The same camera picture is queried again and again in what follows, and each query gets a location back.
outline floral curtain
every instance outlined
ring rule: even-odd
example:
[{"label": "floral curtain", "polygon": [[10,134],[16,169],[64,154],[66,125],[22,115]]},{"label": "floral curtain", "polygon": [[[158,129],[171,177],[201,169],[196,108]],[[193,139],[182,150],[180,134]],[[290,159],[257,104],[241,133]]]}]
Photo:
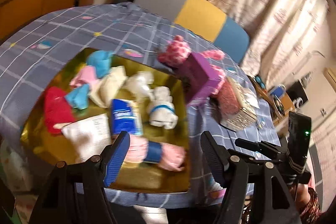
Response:
[{"label": "floral curtain", "polygon": [[326,0],[209,0],[250,36],[241,62],[247,75],[260,73],[267,87],[288,75],[326,17]]}]

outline purple box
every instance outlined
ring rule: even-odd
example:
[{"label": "purple box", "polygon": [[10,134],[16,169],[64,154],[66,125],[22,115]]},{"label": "purple box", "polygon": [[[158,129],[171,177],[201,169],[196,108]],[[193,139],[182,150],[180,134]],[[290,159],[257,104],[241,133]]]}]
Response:
[{"label": "purple box", "polygon": [[182,80],[185,103],[189,106],[204,104],[221,81],[209,61],[197,52],[189,55],[176,75]]}]

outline bolt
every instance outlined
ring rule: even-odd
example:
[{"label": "bolt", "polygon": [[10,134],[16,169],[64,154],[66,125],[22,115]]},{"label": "bolt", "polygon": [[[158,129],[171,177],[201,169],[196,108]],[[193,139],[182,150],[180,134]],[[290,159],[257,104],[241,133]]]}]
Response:
[{"label": "bolt", "polygon": [[92,157],[91,157],[91,161],[92,161],[92,162],[98,162],[98,161],[100,161],[100,156],[99,156],[99,155],[94,155],[94,156],[92,156]]},{"label": "bolt", "polygon": [[58,168],[62,168],[62,167],[65,166],[65,162],[61,160],[61,161],[59,161],[58,163],[56,163],[56,166],[57,166]]},{"label": "bolt", "polygon": [[231,156],[230,160],[232,160],[233,162],[238,162],[240,158],[238,156]]},{"label": "bolt", "polygon": [[271,163],[270,161],[266,162],[266,167],[269,168],[269,169],[272,169],[274,167],[274,164]]}]

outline dark blue paper band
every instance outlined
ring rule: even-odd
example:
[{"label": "dark blue paper band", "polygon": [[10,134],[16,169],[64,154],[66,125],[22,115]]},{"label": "dark blue paper band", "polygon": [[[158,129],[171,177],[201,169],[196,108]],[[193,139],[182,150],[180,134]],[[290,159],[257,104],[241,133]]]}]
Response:
[{"label": "dark blue paper band", "polygon": [[166,108],[168,109],[170,112],[175,113],[174,109],[168,107],[167,105],[158,105],[156,107],[153,107],[153,109],[151,110],[151,112],[149,113],[149,115],[151,115],[155,110],[159,109],[159,108]]},{"label": "dark blue paper band", "polygon": [[162,145],[156,142],[148,142],[148,152],[144,162],[158,164],[162,156]]}]

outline plaid bedsheet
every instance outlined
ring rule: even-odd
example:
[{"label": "plaid bedsheet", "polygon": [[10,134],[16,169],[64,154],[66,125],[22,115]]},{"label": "plaid bedsheet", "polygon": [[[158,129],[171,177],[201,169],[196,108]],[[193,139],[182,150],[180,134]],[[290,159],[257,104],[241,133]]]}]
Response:
[{"label": "plaid bedsheet", "polygon": [[[33,21],[0,46],[2,136],[13,149],[25,156],[20,146],[20,135],[31,109],[56,73],[85,47],[114,51],[116,55],[172,73],[157,61],[157,52],[177,34],[183,36],[195,52],[215,48],[191,31],[133,3],[69,8]],[[138,53],[126,54],[130,50]],[[222,61],[210,59],[210,63],[224,68],[228,76],[254,91],[247,76],[229,56]],[[126,206],[138,204],[160,208],[221,202],[221,199],[208,197],[213,178],[200,148],[200,135],[208,130],[218,144],[250,155],[252,152],[234,145],[236,138],[266,140],[280,145],[267,103],[260,100],[259,104],[260,109],[256,110],[258,122],[236,133],[219,126],[218,111],[210,101],[201,107],[187,109],[192,162],[191,187],[187,193],[143,194],[106,189],[108,200]],[[264,158],[259,153],[254,153],[254,156]],[[82,185],[77,187],[82,193]],[[253,185],[249,185],[247,193],[252,192]]]}]

